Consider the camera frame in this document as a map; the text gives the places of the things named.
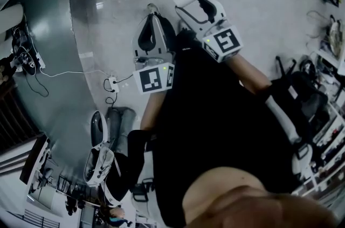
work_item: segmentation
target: floor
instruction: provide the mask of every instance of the floor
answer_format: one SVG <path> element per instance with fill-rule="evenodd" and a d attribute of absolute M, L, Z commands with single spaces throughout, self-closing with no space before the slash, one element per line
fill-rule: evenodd
<path fill-rule="evenodd" d="M 283 56 L 298 59 L 310 54 L 308 35 L 318 28 L 314 19 L 307 18 L 310 10 L 325 13 L 321 0 L 219 0 L 230 23 L 236 25 L 245 47 L 241 54 L 268 77 L 276 78 L 274 58 Z M 161 14 L 177 27 L 178 16 L 173 0 L 71 0 L 72 22 L 79 57 L 85 71 L 101 69 L 123 79 L 134 70 L 132 37 L 137 25 L 145 17 L 148 3 L 155 3 Z M 106 78 L 101 73 L 86 75 L 97 107 L 108 107 L 105 98 L 113 93 L 103 89 Z M 139 126 L 147 95 L 139 95 L 133 78 L 120 85 L 117 106 L 136 110 Z"/>

